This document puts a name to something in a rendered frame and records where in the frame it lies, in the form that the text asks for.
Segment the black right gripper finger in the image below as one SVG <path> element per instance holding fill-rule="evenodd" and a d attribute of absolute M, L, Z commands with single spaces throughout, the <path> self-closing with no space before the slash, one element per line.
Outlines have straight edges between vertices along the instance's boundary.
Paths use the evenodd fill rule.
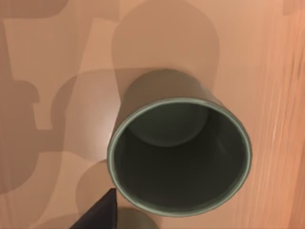
<path fill-rule="evenodd" d="M 116 188 L 110 188 L 71 226 L 71 229 L 116 229 L 117 210 Z"/>

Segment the green cup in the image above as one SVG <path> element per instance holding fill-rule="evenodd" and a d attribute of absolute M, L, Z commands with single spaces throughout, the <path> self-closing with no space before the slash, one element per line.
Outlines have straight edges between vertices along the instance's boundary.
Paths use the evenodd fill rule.
<path fill-rule="evenodd" d="M 251 164 L 243 124 L 196 78 L 159 69 L 126 89 L 107 166 L 138 208 L 167 217 L 205 213 L 240 190 Z"/>

